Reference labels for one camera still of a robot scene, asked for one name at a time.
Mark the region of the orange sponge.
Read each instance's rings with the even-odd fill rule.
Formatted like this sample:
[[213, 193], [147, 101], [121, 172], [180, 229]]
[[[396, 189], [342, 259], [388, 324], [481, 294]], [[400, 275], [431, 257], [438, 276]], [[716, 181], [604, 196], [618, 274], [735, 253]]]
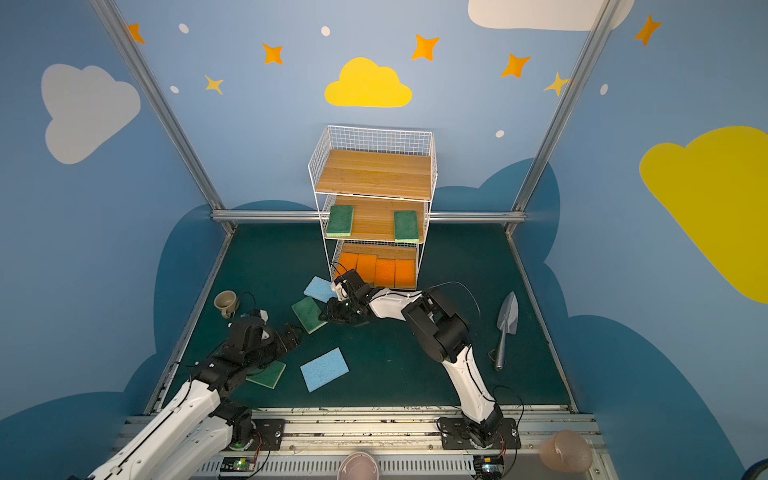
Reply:
[[396, 262], [392, 259], [378, 258], [376, 261], [374, 284], [378, 287], [394, 288]]
[[355, 270], [364, 282], [375, 283], [377, 256], [373, 254], [359, 254]]
[[340, 276], [348, 271], [355, 270], [358, 258], [359, 255], [356, 253], [343, 252], [339, 260], [335, 262], [336, 274]]
[[395, 261], [395, 281], [397, 289], [414, 290], [416, 288], [416, 266], [414, 260], [397, 259]]

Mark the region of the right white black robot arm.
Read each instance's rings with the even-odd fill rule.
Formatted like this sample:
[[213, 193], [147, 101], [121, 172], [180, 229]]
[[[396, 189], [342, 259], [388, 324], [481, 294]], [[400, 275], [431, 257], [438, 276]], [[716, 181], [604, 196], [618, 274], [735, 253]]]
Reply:
[[320, 319], [351, 325], [362, 317], [405, 322], [422, 350], [440, 363], [458, 394], [464, 428], [472, 442], [491, 446], [503, 413], [477, 367], [469, 324], [436, 287], [404, 291], [374, 287], [356, 270], [331, 283], [335, 294]]

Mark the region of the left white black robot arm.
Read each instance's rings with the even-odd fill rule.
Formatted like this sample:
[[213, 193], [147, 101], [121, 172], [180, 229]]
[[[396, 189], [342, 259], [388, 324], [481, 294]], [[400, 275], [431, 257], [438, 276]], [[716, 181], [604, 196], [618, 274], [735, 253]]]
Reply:
[[240, 317], [228, 337], [194, 366], [173, 399], [90, 479], [188, 479], [220, 451], [247, 449], [259, 435], [252, 409], [230, 399], [247, 376], [296, 349], [305, 333]]

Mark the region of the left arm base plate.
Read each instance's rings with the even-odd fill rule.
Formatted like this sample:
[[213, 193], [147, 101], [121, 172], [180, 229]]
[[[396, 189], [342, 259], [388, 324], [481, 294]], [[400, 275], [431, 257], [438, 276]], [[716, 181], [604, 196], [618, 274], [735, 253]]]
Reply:
[[284, 419], [240, 420], [233, 427], [231, 451], [279, 450], [284, 436]]

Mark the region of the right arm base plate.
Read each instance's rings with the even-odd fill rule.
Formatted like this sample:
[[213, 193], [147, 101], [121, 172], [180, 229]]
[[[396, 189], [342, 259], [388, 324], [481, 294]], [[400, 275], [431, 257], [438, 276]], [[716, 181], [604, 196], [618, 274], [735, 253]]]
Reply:
[[517, 424], [512, 418], [502, 418], [490, 429], [483, 429], [458, 417], [440, 417], [436, 426], [444, 450], [514, 450], [522, 445]]

